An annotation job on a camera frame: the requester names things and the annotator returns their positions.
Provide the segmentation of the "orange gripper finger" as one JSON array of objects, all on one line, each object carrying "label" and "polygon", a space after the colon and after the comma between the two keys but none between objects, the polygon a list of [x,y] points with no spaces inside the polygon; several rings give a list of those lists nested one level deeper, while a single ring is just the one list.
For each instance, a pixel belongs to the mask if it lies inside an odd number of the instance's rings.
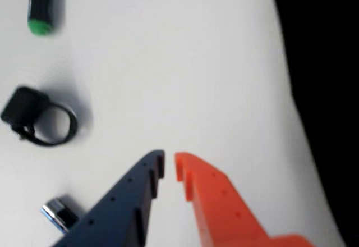
[{"label": "orange gripper finger", "polygon": [[226,174],[191,153],[177,152],[174,157],[202,246],[312,245],[300,235],[269,236]]}]

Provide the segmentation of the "grey-blue gripper finger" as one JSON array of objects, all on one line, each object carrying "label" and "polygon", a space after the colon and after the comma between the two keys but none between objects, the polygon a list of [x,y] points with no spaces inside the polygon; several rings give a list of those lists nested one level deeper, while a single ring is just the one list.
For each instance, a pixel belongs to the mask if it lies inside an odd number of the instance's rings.
[{"label": "grey-blue gripper finger", "polygon": [[145,246],[164,165],[163,150],[146,154],[55,245]]}]

